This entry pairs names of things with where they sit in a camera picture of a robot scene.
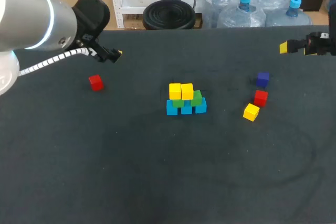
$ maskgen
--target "cube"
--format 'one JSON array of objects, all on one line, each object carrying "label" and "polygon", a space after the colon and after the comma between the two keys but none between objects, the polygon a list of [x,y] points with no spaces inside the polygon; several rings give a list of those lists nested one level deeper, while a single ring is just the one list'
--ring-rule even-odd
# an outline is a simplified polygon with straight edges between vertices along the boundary
[{"label": "cube", "polygon": [[178,113],[178,108],[173,107],[173,101],[171,100],[167,100],[166,109],[167,115],[177,115]]},{"label": "cube", "polygon": [[98,74],[95,76],[91,76],[89,78],[89,81],[91,83],[91,87],[93,91],[98,91],[104,88],[104,84]]},{"label": "cube", "polygon": [[259,107],[249,103],[249,105],[246,107],[244,111],[243,117],[254,122],[254,120],[257,118],[259,114],[259,110],[260,110]]},{"label": "cube", "polygon": [[182,100],[193,100],[194,99],[194,87],[192,83],[182,84]]},{"label": "cube", "polygon": [[256,95],[254,97],[254,105],[258,107],[264,107],[266,105],[268,97],[268,92],[257,90]]},{"label": "cube", "polygon": [[200,113],[205,113],[206,112],[206,101],[205,98],[202,97],[202,104],[200,106],[195,107],[195,113],[200,114]]},{"label": "cube", "polygon": [[196,107],[196,106],[201,106],[201,105],[202,105],[202,94],[200,90],[195,90],[194,99],[191,101],[191,106]]},{"label": "cube", "polygon": [[181,99],[181,84],[170,83],[169,84],[169,99],[180,100]]},{"label": "cube", "polygon": [[181,108],[182,115],[189,115],[193,113],[193,107],[191,107],[191,101],[184,101],[184,106]]},{"label": "cube", "polygon": [[257,86],[265,88],[269,81],[269,73],[259,73],[257,79]]},{"label": "cube", "polygon": [[174,108],[182,108],[184,106],[183,100],[173,100],[173,107]]}]

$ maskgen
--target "table surface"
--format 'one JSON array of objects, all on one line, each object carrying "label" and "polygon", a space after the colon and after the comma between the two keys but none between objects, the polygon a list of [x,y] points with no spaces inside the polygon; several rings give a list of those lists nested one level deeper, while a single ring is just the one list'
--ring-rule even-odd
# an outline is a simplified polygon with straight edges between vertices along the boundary
[{"label": "table surface", "polygon": [[[336,58],[280,55],[327,27],[111,31],[0,97],[0,223],[336,221]],[[18,52],[21,68],[51,54]],[[265,108],[243,111],[270,73]],[[94,92],[89,76],[106,88]],[[166,116],[171,82],[206,114]]]}]

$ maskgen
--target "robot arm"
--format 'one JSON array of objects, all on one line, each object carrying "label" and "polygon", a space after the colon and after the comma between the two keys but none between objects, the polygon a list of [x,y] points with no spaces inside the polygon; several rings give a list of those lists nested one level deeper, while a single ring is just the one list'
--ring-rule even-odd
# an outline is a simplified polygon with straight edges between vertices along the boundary
[{"label": "robot arm", "polygon": [[100,0],[79,0],[73,8],[59,0],[0,0],[0,95],[19,75],[15,49],[86,47],[98,61],[116,62],[121,52],[96,42],[109,20],[109,9]]}]

